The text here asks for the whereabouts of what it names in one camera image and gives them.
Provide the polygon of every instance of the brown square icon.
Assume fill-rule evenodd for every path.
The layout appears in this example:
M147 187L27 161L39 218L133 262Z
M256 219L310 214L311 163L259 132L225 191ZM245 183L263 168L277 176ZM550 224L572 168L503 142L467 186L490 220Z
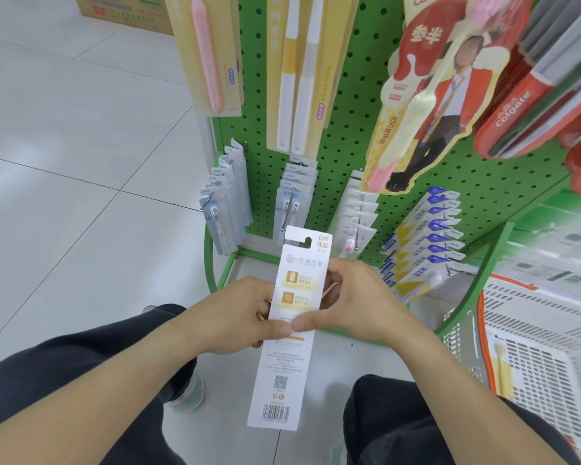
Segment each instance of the brown square icon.
M292 305L295 301L295 294L293 292L284 292L282 293L282 303L287 303Z
M293 284L296 284L298 279L299 279L299 273L298 272L288 271L286 273L286 281L287 282L292 282Z

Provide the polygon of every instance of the person's right hand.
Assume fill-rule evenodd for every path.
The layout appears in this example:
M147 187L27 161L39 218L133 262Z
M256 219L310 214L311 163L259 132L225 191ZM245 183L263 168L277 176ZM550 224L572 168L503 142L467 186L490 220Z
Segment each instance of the person's right hand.
M292 323L298 332L339 328L354 338L392 345L416 330L426 330L377 272L360 261L331 258L319 311L302 313Z

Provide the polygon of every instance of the forearm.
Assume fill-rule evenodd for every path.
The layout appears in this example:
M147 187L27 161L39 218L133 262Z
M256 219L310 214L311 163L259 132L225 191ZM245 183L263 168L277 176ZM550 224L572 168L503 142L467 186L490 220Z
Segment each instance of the forearm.
M431 409L457 465L565 465L425 328L390 342Z
M0 424L0 463L98 464L198 340L172 322ZM187 349L177 350L179 342Z

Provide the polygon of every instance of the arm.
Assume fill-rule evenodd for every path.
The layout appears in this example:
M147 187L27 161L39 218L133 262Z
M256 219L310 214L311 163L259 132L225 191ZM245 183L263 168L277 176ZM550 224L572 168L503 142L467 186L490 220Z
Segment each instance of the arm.
M457 465L566 465L508 406L475 380L441 341L394 296L372 268L331 259L338 284L318 312L293 321L297 331L334 327L384 342L403 359Z
M267 317L273 284L247 278L0 424L1 464L97 464L180 367L292 333Z

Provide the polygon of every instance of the patterned tie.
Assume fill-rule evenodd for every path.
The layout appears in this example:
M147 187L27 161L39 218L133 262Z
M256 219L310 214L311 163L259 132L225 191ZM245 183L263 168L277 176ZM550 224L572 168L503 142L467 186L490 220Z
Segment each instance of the patterned tie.
M439 121L441 121L441 117L443 117L445 110L448 108L448 106L452 102L452 99L454 99L454 94L456 93L456 90L463 83L463 81L465 81L465 78L466 78L465 76L461 76L460 81L458 83L455 83L454 79L452 79L452 89L450 90L450 94L447 96L447 98L443 102L441 102L441 106L437 110L437 113L434 115L433 120L426 127L426 133L424 134L424 138L419 143L420 147L423 147L424 145L426 145L426 142L428 141L428 139L431 138L431 135L433 135L435 127L437 127L437 124L439 124Z

